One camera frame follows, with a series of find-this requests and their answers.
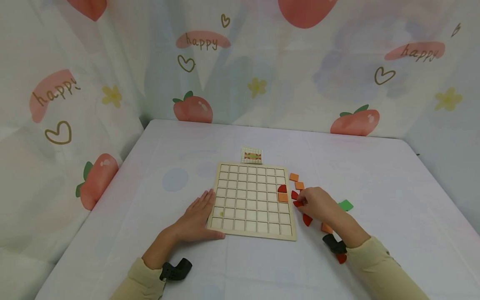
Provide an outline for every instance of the black wrist device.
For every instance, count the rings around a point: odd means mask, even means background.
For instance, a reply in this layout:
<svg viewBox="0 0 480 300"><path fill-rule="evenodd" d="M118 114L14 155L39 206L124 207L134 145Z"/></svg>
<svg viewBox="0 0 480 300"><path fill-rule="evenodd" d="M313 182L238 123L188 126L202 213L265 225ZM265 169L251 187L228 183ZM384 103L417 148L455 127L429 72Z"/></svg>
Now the black wrist device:
<svg viewBox="0 0 480 300"><path fill-rule="evenodd" d="M160 274L160 280L163 280L164 278L168 280L182 280L187 277L191 268L192 263L186 258L182 258L176 267L172 266L170 263L164 263L162 266L162 274Z"/></svg>

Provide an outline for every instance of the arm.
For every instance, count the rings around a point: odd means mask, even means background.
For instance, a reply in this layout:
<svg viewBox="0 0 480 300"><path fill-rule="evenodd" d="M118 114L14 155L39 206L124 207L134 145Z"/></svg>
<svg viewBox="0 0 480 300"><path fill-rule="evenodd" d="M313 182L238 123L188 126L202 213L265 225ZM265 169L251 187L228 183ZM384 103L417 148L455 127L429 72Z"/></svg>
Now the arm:
<svg viewBox="0 0 480 300"><path fill-rule="evenodd" d="M347 245L348 262L378 300L428 300L427 295L390 256L375 237L371 237L321 188L303 190L298 209L329 224Z"/></svg>
<svg viewBox="0 0 480 300"><path fill-rule="evenodd" d="M166 282L165 279L159 279L162 266L178 243L224 239L224 233L205 228L205 222L214 202L214 191L205 191L187 208L185 214L175 224L160 232L142 258L137 258L132 264L127 277L115 290L110 300L158 300L163 294Z"/></svg>

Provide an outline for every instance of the wooden tile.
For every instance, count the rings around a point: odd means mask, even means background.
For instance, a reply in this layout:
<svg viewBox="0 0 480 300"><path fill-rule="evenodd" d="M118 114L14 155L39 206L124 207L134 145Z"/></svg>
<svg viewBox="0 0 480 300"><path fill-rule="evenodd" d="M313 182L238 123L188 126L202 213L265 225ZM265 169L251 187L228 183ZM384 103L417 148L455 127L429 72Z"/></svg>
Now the wooden tile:
<svg viewBox="0 0 480 300"><path fill-rule="evenodd" d="M327 223L322 223L322 228L320 230L325 233L333 234L333 229Z"/></svg>
<svg viewBox="0 0 480 300"><path fill-rule="evenodd" d="M282 193L282 192L278 193L278 201L288 203L288 195L286 193Z"/></svg>
<svg viewBox="0 0 480 300"><path fill-rule="evenodd" d="M290 173L290 180L291 181L299 181L299 176L295 173Z"/></svg>
<svg viewBox="0 0 480 300"><path fill-rule="evenodd" d="M304 190L304 189L305 189L305 186L303 185L303 182L296 182L296 183L295 183L295 188L296 188L297 190L300 190L300 191L301 191L301 190Z"/></svg>

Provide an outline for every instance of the child's right hand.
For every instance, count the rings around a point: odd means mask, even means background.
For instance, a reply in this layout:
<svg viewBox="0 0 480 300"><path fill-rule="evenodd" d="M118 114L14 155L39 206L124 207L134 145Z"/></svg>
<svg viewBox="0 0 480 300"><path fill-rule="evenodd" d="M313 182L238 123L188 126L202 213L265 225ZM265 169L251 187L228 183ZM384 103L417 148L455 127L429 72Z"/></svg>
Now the child's right hand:
<svg viewBox="0 0 480 300"><path fill-rule="evenodd" d="M322 188L307 188L300 192L297 201L302 202L298 210L327 224L338 219L345 212Z"/></svg>

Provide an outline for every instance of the wooden grid board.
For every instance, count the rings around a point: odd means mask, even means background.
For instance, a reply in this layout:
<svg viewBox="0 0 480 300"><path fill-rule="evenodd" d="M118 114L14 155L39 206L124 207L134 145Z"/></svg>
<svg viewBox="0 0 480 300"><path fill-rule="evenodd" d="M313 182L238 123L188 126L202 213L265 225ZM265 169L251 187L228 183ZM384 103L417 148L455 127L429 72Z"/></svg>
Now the wooden grid board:
<svg viewBox="0 0 480 300"><path fill-rule="evenodd" d="M218 164L215 206L207 228L226 234L297 240L293 205L283 167ZM285 184L287 193L279 193Z"/></svg>

